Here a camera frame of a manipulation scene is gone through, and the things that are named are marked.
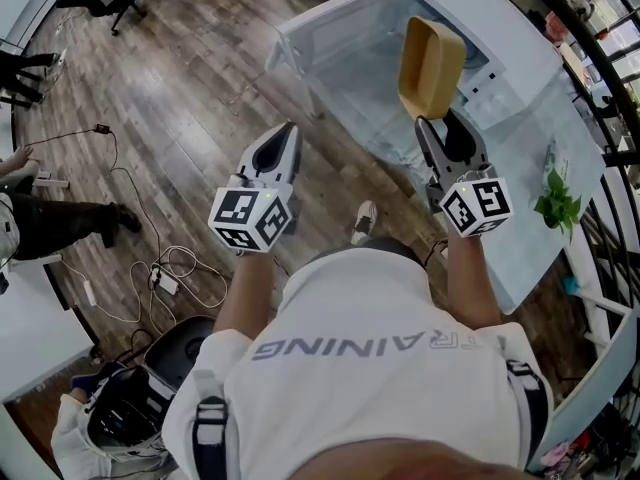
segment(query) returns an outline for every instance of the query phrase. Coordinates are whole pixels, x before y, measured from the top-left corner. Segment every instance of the wooden floor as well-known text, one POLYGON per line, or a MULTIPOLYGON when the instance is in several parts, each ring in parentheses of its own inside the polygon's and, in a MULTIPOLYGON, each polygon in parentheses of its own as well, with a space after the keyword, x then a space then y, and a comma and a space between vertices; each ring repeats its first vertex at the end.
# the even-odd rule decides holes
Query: wooden floor
MULTIPOLYGON (((128 14, 119 37, 111 37, 111 18, 82 10, 58 10, 42 25, 29 52, 68 48, 66 68, 45 102, 29 112, 18 110, 18 143, 109 125, 118 138, 118 165, 126 167, 143 204, 160 233, 161 247, 183 245, 227 277, 234 257, 208 230, 206 220, 217 187, 226 184, 244 148, 269 127, 297 122, 304 134, 302 164, 295 190, 304 206, 296 235, 276 246, 280 264, 273 305, 288 274, 315 254, 344 244, 361 201, 379 205, 379 233, 413 246, 425 257, 442 232, 398 174, 362 150, 330 115, 309 119, 292 92, 286 69, 265 73, 264 62, 277 39, 274 26, 326 0, 145 0, 148 16, 128 14)), ((139 211, 134 190, 121 171, 109 175, 114 144, 94 134, 37 146, 47 170, 71 182, 70 189, 40 192, 68 201, 116 201, 139 211)), ((64 251, 64 259, 92 280, 96 296, 107 311, 132 319, 138 314, 129 268, 137 260, 157 257, 157 239, 143 219, 143 232, 123 231, 116 247, 105 250, 99 237, 90 237, 64 251)), ((446 271, 438 259, 429 265, 436 302, 446 307, 446 271)), ((556 397, 571 390, 565 377, 581 377, 593 363, 592 347, 581 338, 584 317, 575 301, 562 292, 566 271, 559 260, 519 308, 521 322, 532 340, 556 397)), ((53 273, 70 304, 80 312, 100 340, 105 357, 129 347, 138 327, 108 318, 89 307, 82 278, 55 265, 53 273)), ((151 332, 146 272, 134 271, 144 309, 140 325, 151 332)), ((203 273, 187 280, 206 303, 223 295, 222 283, 203 273)), ((183 290, 163 300, 182 319, 215 313, 196 303, 183 290)), ((159 304, 156 325, 166 330, 171 319, 159 304)), ((58 399, 71 374, 91 369, 80 361, 40 390, 9 405, 14 418, 47 457, 58 399)))

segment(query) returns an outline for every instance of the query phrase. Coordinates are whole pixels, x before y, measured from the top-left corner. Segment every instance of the yellow tray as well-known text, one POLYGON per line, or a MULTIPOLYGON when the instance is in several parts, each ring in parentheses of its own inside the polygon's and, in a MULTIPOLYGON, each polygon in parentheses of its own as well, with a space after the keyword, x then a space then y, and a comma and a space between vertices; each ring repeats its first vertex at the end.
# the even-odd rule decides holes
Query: yellow tray
POLYGON ((464 68, 462 38, 419 16, 409 19, 398 76, 398 94, 413 119, 443 118, 464 68))

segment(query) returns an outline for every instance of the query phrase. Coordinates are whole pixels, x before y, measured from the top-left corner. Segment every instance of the hand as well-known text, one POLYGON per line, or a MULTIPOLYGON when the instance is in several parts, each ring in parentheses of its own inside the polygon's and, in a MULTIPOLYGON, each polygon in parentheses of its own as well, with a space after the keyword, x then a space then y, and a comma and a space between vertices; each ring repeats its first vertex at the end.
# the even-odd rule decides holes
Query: hand
POLYGON ((19 147, 13 156, 9 159, 9 161, 13 164, 15 169, 22 169, 27 162, 29 161, 29 157, 33 154, 33 148, 31 146, 19 147))

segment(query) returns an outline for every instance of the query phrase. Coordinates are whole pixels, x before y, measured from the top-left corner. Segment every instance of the green leaves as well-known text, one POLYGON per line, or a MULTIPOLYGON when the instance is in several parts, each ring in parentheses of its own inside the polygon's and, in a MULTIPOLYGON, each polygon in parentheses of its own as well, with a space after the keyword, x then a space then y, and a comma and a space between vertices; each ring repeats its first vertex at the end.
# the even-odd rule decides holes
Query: green leaves
POLYGON ((573 227, 580 222, 582 196, 574 201, 568 195, 569 188, 565 186, 555 169, 549 173, 547 182, 551 190, 546 196, 538 198, 533 210, 544 217, 544 222, 549 228, 560 227, 562 234, 566 228, 569 238, 573 239, 573 227))

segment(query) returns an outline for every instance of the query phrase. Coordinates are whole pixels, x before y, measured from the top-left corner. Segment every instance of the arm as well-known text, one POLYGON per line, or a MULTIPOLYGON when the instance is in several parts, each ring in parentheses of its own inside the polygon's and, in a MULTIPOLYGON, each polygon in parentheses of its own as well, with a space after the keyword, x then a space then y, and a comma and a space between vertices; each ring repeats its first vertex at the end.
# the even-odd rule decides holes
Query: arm
POLYGON ((272 289, 271 254, 246 254, 238 258, 229 293, 213 332, 235 329, 255 339, 269 322, 272 289))
POLYGON ((451 315, 471 329, 500 325, 502 312, 493 294, 480 237, 461 238, 449 230, 451 315))
POLYGON ((18 148, 11 158, 4 162, 0 161, 0 178, 8 176, 13 171, 22 169, 25 165, 27 165, 29 157, 32 153, 32 147, 27 146, 24 148, 18 148))

